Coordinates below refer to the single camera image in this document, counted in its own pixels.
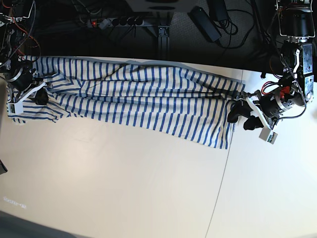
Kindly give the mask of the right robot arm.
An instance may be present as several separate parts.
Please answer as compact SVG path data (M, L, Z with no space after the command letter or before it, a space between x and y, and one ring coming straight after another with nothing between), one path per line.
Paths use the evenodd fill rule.
M34 0L2 0L0 2L0 77L10 90L11 102L23 101L23 96L37 105L49 101L46 84L36 75L33 63L41 56L41 47L32 36L36 21L37 5ZM26 59L21 51L27 40L36 43L39 54Z

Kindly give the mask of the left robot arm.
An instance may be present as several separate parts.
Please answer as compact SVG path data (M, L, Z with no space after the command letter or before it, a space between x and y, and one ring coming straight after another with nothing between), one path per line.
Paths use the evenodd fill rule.
M241 92L228 114L227 121L236 123L247 118L245 130L273 130L293 106L306 107L314 97L313 44L315 26L311 0L278 0L276 15L279 34L284 42L277 54L283 75L277 82L266 82L254 93Z

